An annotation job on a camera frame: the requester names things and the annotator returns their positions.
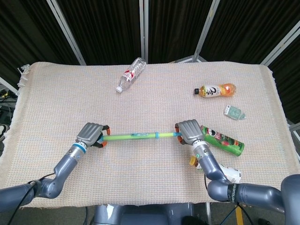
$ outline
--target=orange juice bottle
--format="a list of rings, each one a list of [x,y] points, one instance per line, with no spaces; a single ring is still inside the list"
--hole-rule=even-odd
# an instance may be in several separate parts
[[[225,83],[221,85],[204,85],[200,89],[194,90],[195,95],[201,97],[210,98],[215,96],[233,96],[235,94],[236,87],[232,83]]]

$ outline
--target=white bottle cap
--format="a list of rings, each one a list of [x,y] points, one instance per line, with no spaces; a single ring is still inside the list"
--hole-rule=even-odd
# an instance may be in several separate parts
[[[118,87],[116,88],[116,90],[117,90],[117,92],[119,92],[119,93],[121,93],[121,92],[123,91],[123,89],[122,89],[120,86],[118,86]]]

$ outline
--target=woven fabric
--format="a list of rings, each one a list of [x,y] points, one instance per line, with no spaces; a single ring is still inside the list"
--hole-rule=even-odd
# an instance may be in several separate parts
[[[128,134],[173,132],[175,123],[197,119],[245,143],[239,157],[211,147],[218,162],[241,170],[241,182],[280,188],[284,177],[300,173],[267,67],[231,62],[147,65],[129,90],[116,93],[127,67],[31,65],[0,158],[0,188],[52,173],[87,122],[107,124],[112,134]],[[193,95],[203,84],[221,83],[234,83],[235,96]],[[240,108],[247,119],[224,116],[226,105]],[[59,197],[35,198],[27,206],[211,202],[203,173],[189,165],[192,155],[191,147],[176,138],[91,147]]]

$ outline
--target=green straw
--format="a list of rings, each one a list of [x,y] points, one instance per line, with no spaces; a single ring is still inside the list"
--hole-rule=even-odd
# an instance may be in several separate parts
[[[146,139],[146,138],[161,138],[161,137],[177,137],[181,136],[181,133],[170,132],[170,133],[132,133],[129,135],[104,135],[99,143],[103,141],[120,141],[120,140],[131,140],[131,139]]]

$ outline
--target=green can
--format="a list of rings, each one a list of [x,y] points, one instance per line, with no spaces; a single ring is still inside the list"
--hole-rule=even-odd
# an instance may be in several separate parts
[[[204,141],[228,151],[236,156],[240,156],[244,150],[245,144],[234,140],[224,134],[221,134],[213,129],[201,126],[202,133],[204,134]]]

